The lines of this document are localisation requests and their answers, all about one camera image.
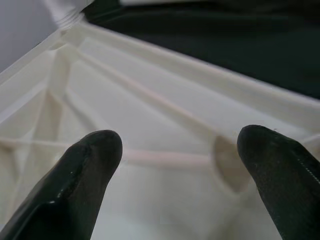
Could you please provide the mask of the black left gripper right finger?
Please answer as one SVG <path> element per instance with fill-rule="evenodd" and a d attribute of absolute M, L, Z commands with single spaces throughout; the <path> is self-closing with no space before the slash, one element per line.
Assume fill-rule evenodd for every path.
<path fill-rule="evenodd" d="M 320 238 L 320 163 L 298 141 L 247 125 L 237 151 L 284 240 Z"/>

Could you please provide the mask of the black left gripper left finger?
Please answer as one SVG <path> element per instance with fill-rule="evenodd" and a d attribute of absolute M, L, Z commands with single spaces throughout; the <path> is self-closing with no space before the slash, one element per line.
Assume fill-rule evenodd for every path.
<path fill-rule="evenodd" d="M 89 240 L 123 154 L 113 130 L 71 145 L 33 187 L 0 232 L 2 240 Z"/>

